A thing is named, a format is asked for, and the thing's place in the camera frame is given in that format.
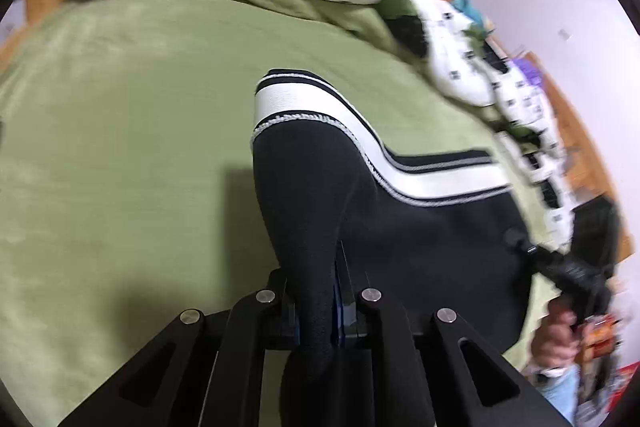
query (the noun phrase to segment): green bedsheet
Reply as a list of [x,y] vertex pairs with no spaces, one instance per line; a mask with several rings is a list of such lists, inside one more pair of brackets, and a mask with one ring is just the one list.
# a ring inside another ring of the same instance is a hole
[[[233,0],[64,9],[0,87],[0,378],[36,427],[60,422],[181,310],[225,309],[276,267],[249,149],[270,68],[325,77],[396,152],[492,150],[546,239],[538,195],[492,132],[343,30]],[[549,297],[537,281],[526,331]],[[277,425],[283,359],[267,360],[261,425]]]

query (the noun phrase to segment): metal bolt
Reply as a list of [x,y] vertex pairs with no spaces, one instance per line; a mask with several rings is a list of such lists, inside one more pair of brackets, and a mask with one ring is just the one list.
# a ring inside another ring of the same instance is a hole
[[452,323],[453,321],[456,320],[456,318],[458,318],[458,316],[456,315],[456,312],[453,311],[451,308],[440,308],[438,310],[438,313],[436,313],[437,317],[446,323]]
[[183,324],[195,324],[200,320],[200,312],[198,310],[185,310],[180,314],[180,320]]
[[257,294],[255,294],[255,299],[258,302],[262,302],[263,304],[273,302],[274,298],[276,298],[276,294],[271,290],[260,290]]
[[375,288],[366,288],[362,290],[361,295],[367,302],[378,302],[382,298],[380,290],[376,290]]

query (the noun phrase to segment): wooden furniture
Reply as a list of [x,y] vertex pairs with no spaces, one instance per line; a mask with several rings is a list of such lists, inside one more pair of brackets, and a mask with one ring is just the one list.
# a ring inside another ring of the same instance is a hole
[[[28,24],[25,28],[14,32],[4,46],[0,48],[0,70],[30,30],[60,5],[60,0],[26,0],[26,5]],[[544,68],[534,54],[529,53],[526,57],[544,73]],[[564,140],[567,149],[572,154],[572,167],[567,174],[570,185],[578,192],[580,190],[588,190],[593,196],[607,194],[616,199],[614,186],[607,174],[604,163],[574,108],[546,73],[545,84],[549,100],[558,117],[562,140]],[[620,237],[619,259],[622,260],[631,255],[631,253],[633,253],[632,239],[623,229]]]

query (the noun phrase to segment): clothing pile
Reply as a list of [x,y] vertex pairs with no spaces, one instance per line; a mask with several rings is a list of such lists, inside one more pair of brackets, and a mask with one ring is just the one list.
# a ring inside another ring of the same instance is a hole
[[442,94],[491,126],[527,180],[540,188],[555,247],[569,243],[575,201],[562,179],[566,152],[551,105],[472,19],[444,0],[245,1],[331,22],[411,63]]

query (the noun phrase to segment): purple object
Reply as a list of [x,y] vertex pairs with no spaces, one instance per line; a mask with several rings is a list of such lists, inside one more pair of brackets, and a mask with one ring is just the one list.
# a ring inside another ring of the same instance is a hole
[[513,63],[520,71],[522,71],[522,74],[527,78],[527,82],[531,86],[536,86],[540,89],[545,88],[544,81],[542,80],[542,73],[540,73],[540,70],[531,64],[531,62],[526,58],[514,58]]

